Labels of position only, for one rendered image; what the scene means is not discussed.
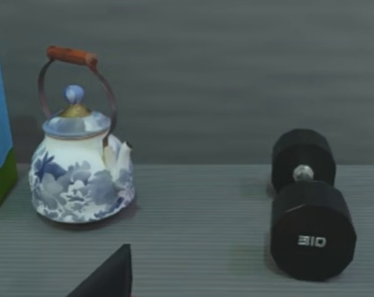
kettle lid knob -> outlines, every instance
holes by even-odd
[[[81,104],[84,93],[84,88],[80,85],[68,85],[64,89],[64,97],[70,105]]]

metal handle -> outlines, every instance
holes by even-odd
[[[45,74],[48,68],[51,66],[53,62],[56,60],[71,63],[74,65],[80,66],[87,66],[89,70],[96,76],[96,78],[100,81],[108,101],[110,103],[111,108],[111,124],[110,129],[105,137],[107,142],[108,136],[114,131],[114,128],[117,124],[117,110],[116,110],[116,103],[115,103],[115,96],[114,93],[107,82],[107,80],[102,76],[99,71],[97,70],[97,57],[96,54],[87,53],[85,51],[81,51],[79,49],[72,49],[72,48],[60,48],[58,46],[50,46],[46,50],[46,55],[50,59],[41,69],[40,74],[38,75],[38,98],[40,99],[41,108],[47,118],[51,117],[51,111],[48,107],[44,85],[45,85]]]

table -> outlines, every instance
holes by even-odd
[[[104,222],[39,217],[27,177],[0,208],[0,297],[63,297],[131,243],[137,297],[374,296],[374,166],[339,166],[358,234],[355,260],[326,283],[293,280],[267,252],[270,167],[136,166],[138,198]]]

blue and white floral kettle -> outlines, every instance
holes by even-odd
[[[135,196],[131,146],[113,134],[115,98],[99,74],[96,55],[50,46],[49,61],[38,78],[41,107],[48,118],[45,138],[32,157],[29,183],[34,209],[50,220],[88,223],[102,220],[125,208]],[[55,61],[87,66],[101,82],[112,110],[111,118],[82,104],[84,90],[66,87],[68,106],[52,115],[46,103],[44,77]]]

